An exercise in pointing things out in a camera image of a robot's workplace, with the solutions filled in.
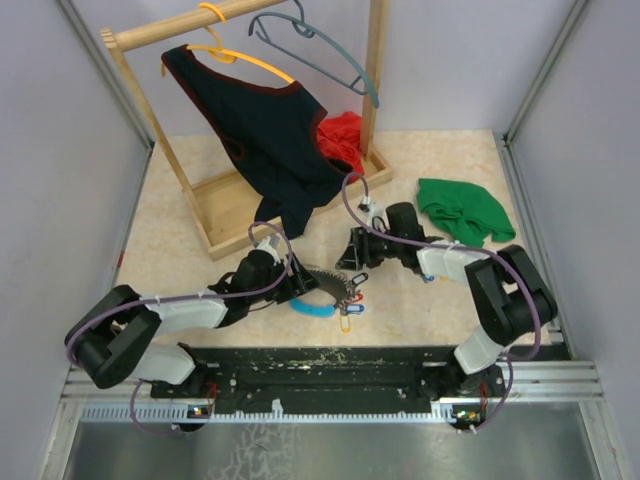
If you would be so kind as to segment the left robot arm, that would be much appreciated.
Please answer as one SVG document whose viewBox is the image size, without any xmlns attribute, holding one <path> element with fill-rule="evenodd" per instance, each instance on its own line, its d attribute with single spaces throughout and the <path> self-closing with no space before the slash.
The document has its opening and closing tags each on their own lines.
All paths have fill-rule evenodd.
<svg viewBox="0 0 640 480">
<path fill-rule="evenodd" d="M 99 389 L 136 378 L 194 397 L 206 389 L 207 371 L 187 345 L 156 344 L 155 338 L 231 326 L 256 303 L 282 304 L 318 287 L 296 256 L 280 259 L 271 248 L 256 248 L 235 271 L 196 294 L 144 297 L 128 285 L 114 287 L 69 331 L 64 345 L 70 362 Z"/>
</svg>

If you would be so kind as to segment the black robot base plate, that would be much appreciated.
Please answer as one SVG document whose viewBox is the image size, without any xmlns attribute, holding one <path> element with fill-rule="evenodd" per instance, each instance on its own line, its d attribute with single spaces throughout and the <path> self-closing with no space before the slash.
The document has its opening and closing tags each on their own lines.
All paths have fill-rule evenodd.
<svg viewBox="0 0 640 480">
<path fill-rule="evenodd" d="M 196 348 L 195 377 L 155 381 L 154 399 L 211 400 L 218 414 L 428 413 L 446 398 L 474 404 L 501 397 L 494 365 L 465 374 L 450 347 Z"/>
</svg>

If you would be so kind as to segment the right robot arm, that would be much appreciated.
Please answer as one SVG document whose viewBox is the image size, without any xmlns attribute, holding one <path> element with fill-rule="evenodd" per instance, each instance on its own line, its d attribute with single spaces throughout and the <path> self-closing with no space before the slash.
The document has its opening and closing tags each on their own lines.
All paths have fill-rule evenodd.
<svg viewBox="0 0 640 480">
<path fill-rule="evenodd" d="M 521 336 L 532 333 L 538 341 L 541 327 L 557 316 L 553 295 L 522 247 L 493 252 L 428 237 L 408 202 L 383 209 L 366 195 L 358 209 L 366 221 L 351 229 L 338 269 L 372 269 L 393 259 L 423 279 L 447 278 L 469 288 L 479 326 L 447 361 L 446 380 L 454 393 L 473 393 L 482 371 Z"/>
</svg>

